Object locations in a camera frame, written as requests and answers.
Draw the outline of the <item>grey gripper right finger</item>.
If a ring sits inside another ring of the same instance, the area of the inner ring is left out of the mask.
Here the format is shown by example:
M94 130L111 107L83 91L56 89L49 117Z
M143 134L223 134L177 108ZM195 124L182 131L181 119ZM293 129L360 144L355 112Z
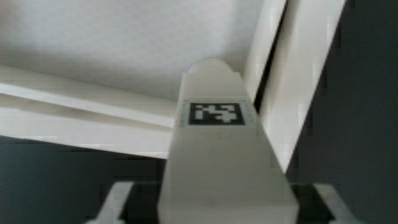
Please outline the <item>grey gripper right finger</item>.
M335 188L330 184L314 184L314 189L325 202L334 219L328 224L366 224L355 217L342 201Z

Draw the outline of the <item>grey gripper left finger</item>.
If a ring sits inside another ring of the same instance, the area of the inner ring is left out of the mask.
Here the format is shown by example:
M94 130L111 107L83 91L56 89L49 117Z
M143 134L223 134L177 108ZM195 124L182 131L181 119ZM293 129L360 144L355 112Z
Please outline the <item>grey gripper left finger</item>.
M131 181L113 183L95 218L83 224L126 224L120 213L133 185Z

